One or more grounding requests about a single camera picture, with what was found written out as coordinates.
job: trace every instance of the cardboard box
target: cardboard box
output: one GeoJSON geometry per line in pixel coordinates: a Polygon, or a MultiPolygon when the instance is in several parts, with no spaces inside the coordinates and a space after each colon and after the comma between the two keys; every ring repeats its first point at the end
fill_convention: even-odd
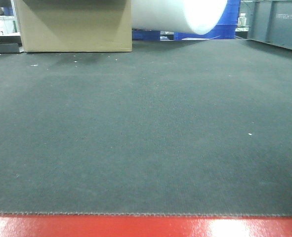
{"type": "Polygon", "coordinates": [[[131,0],[16,0],[26,52],[130,52],[131,0]]]}

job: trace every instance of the floor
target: floor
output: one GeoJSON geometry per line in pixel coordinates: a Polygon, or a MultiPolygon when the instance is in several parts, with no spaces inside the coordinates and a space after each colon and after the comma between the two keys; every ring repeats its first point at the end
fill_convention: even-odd
{"type": "Polygon", "coordinates": [[[292,51],[0,55],[0,214],[292,217],[292,51]]]}

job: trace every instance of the red edge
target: red edge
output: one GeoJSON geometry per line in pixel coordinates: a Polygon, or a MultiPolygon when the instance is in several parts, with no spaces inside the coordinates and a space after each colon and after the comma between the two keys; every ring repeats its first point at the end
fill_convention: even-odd
{"type": "Polygon", "coordinates": [[[0,215],[0,237],[292,237],[292,218],[0,215]]]}

